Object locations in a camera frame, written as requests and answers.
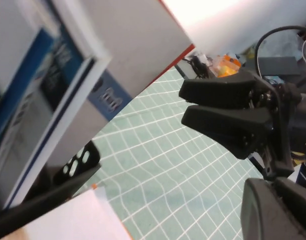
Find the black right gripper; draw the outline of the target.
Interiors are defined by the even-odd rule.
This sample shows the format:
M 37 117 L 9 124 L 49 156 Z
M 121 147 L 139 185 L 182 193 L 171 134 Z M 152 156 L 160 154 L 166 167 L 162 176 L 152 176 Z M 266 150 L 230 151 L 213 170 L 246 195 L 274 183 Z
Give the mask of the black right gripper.
M 248 109 L 252 91 L 256 108 Z M 265 180 L 287 178 L 294 172 L 290 131 L 302 101 L 295 84 L 272 85 L 241 70 L 224 77 L 186 79 L 178 96 L 191 104 L 181 119 L 183 125 L 218 142 L 240 160 L 257 149 Z

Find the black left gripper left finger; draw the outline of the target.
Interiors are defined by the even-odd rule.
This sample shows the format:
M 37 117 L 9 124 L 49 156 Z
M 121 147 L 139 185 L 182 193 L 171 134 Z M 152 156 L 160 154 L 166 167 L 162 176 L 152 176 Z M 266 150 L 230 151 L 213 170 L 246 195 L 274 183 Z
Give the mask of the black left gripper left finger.
M 240 222 L 245 240 L 306 240 L 306 231 L 289 213 L 274 182 L 245 181 Z

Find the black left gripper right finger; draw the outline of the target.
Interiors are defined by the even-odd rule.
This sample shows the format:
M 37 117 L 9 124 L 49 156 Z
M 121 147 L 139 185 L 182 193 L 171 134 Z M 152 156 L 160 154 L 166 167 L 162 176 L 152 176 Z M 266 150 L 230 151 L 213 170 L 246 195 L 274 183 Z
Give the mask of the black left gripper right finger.
M 306 188 L 284 177 L 274 181 L 274 188 L 288 212 L 306 231 Z

